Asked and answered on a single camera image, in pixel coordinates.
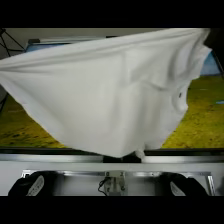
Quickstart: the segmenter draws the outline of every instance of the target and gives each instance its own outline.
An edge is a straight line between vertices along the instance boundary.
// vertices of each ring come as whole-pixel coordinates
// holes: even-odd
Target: green grass
[[[162,148],[224,148],[224,80],[217,76],[194,80],[189,109]],[[0,114],[0,146],[63,148],[9,96]]]

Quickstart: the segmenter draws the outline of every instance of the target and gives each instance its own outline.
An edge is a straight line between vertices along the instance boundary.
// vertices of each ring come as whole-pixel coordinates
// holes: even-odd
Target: black cable
[[[101,191],[100,188],[110,179],[110,177],[105,177],[102,181],[100,181],[99,183],[99,187],[98,187],[98,191],[102,194],[104,194],[105,196],[107,196],[107,194],[104,191]]]

